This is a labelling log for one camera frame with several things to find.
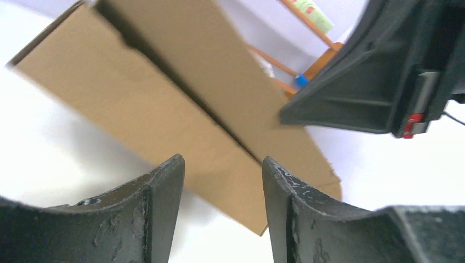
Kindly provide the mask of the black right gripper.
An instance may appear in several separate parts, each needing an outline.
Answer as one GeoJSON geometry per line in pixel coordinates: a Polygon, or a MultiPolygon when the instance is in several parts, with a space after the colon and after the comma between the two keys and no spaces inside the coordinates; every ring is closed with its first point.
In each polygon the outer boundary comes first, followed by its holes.
{"type": "Polygon", "coordinates": [[[411,139],[449,100],[464,103],[464,1],[428,4],[369,1],[341,51],[281,109],[281,123],[411,139]]]}

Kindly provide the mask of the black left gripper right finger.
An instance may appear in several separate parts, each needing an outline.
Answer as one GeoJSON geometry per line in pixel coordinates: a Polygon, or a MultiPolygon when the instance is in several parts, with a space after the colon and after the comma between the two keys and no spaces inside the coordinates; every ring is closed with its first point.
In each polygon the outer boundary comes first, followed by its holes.
{"type": "Polygon", "coordinates": [[[464,262],[464,206],[338,201],[271,157],[262,164],[275,262],[464,262]]]}

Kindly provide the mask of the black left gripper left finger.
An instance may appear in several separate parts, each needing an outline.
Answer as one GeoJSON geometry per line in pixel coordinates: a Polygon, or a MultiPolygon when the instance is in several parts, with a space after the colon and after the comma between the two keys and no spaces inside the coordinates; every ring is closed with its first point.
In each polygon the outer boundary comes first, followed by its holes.
{"type": "Polygon", "coordinates": [[[167,262],[185,161],[75,205],[33,207],[1,198],[1,262],[167,262]]]}

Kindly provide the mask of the brown cardboard box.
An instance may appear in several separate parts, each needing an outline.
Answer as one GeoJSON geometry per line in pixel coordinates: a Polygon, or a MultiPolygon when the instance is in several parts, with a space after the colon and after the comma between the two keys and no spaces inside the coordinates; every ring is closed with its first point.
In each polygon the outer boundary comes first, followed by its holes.
{"type": "Polygon", "coordinates": [[[8,65],[147,161],[180,154],[185,187],[261,235],[261,163],[342,199],[339,177],[213,1],[77,2],[8,65]]]}

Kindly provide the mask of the green white box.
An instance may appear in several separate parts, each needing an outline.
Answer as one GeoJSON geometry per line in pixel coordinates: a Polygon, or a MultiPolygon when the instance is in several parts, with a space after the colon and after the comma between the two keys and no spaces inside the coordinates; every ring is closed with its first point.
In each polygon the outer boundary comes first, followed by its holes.
{"type": "Polygon", "coordinates": [[[314,1],[292,0],[291,2],[323,33],[327,34],[330,30],[333,29],[334,24],[314,1]]]}

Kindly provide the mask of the small blue block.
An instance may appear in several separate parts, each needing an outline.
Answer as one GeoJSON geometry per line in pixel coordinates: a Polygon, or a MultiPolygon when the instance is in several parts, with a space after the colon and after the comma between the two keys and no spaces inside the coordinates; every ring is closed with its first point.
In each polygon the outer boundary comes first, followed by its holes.
{"type": "Polygon", "coordinates": [[[299,89],[301,89],[301,88],[305,87],[309,83],[309,79],[306,78],[305,75],[299,74],[299,75],[295,76],[294,82],[295,82],[296,86],[299,89]]]}

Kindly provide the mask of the orange wooden shelf rack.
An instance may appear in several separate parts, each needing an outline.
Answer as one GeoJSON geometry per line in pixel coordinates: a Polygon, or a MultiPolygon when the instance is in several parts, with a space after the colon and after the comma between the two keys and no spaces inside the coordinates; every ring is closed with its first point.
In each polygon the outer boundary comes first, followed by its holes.
{"type": "Polygon", "coordinates": [[[255,22],[247,40],[250,51],[270,64],[274,78],[291,81],[333,50],[280,1],[241,1],[255,22]]]}

